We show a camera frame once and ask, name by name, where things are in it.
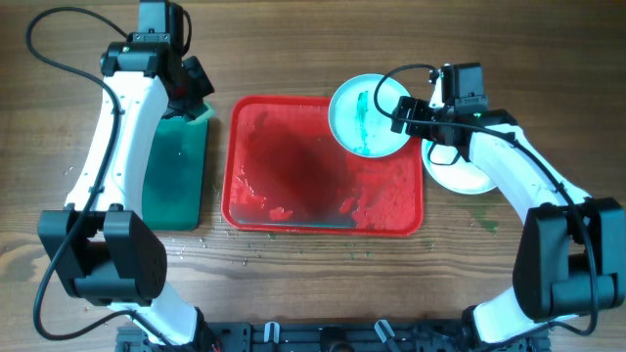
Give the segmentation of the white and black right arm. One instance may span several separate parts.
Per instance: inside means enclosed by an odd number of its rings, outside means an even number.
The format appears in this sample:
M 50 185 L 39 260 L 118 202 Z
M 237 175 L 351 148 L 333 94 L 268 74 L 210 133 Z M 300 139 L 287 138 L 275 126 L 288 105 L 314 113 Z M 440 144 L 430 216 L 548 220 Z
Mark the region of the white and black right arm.
M 402 97 L 391 118 L 394 132 L 455 148 L 522 222 L 512 287 L 468 310 L 476 346 L 495 349 L 552 327 L 588 335 L 602 310 L 624 303 L 624 208 L 558 174 L 506 110 L 449 112 Z

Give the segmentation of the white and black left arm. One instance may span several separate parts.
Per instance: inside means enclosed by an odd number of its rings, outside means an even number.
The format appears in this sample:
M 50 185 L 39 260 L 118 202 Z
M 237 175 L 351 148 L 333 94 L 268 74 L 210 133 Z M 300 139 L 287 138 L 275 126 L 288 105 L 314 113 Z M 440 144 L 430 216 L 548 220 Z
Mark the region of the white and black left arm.
M 66 293 L 126 316 L 156 349 L 218 347 L 201 310 L 166 281 L 165 247 L 143 220 L 144 182 L 157 127 L 212 93 L 194 57 L 167 41 L 113 42 L 101 59 L 103 100 L 87 159 L 61 210 L 42 212 L 37 234 L 51 259 L 33 307 L 37 332 L 52 276 Z

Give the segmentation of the white plate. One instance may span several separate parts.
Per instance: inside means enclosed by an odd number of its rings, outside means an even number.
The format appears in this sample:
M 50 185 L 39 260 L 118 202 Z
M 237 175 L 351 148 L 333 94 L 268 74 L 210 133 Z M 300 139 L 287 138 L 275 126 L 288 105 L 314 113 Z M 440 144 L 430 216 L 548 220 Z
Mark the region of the white plate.
M 358 156 L 388 156 L 410 139 L 404 132 L 392 132 L 392 120 L 376 108 L 374 93 L 381 79 L 377 73 L 352 77 L 337 88 L 329 105 L 329 125 L 335 139 Z
M 495 185 L 483 171 L 465 161 L 454 147 L 422 140 L 422 157 L 427 173 L 439 185 L 455 188 Z

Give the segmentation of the green and yellow sponge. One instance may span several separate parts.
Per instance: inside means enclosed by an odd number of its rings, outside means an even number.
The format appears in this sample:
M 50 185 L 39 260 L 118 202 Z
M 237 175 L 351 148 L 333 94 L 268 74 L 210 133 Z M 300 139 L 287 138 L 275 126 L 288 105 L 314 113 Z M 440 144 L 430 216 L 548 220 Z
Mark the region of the green and yellow sponge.
M 187 124 L 200 125 L 208 122 L 215 115 L 215 108 L 210 102 L 197 104 L 185 112 Z

